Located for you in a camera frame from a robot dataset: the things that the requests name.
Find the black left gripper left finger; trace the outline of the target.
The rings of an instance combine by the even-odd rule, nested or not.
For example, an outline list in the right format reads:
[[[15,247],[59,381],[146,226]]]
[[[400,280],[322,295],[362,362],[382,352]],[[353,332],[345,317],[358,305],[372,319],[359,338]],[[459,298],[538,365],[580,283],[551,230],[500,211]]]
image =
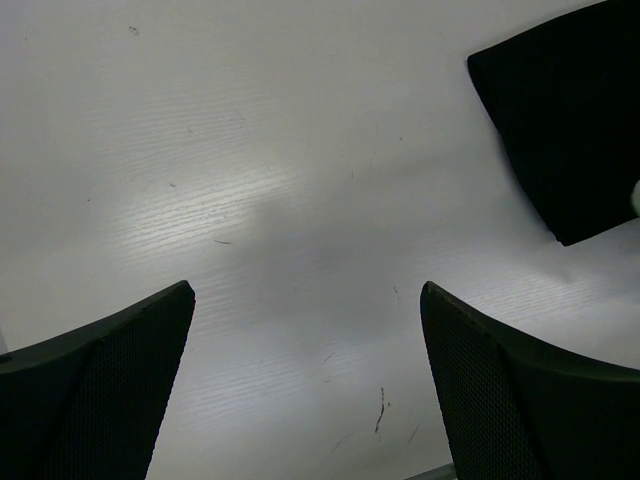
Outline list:
[[[194,309],[180,281],[2,354],[2,478],[145,478]]]

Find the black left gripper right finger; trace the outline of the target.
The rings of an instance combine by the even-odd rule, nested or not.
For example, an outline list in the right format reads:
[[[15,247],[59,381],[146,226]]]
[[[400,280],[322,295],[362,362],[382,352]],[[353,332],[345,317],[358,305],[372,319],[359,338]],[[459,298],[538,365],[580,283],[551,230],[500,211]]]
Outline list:
[[[540,340],[433,282],[420,314],[458,478],[638,478],[638,370]]]

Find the black skirt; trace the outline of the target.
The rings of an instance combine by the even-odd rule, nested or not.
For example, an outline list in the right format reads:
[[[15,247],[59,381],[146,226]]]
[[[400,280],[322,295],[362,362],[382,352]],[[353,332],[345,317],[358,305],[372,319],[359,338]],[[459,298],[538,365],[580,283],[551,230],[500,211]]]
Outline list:
[[[515,178],[564,246],[636,218],[639,4],[603,1],[467,59]]]

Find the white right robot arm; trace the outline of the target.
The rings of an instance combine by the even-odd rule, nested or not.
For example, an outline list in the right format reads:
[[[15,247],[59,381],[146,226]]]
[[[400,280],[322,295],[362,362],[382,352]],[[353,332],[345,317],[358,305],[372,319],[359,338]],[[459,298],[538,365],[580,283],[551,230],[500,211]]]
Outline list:
[[[631,193],[631,205],[637,216],[640,216],[640,181],[637,181]]]

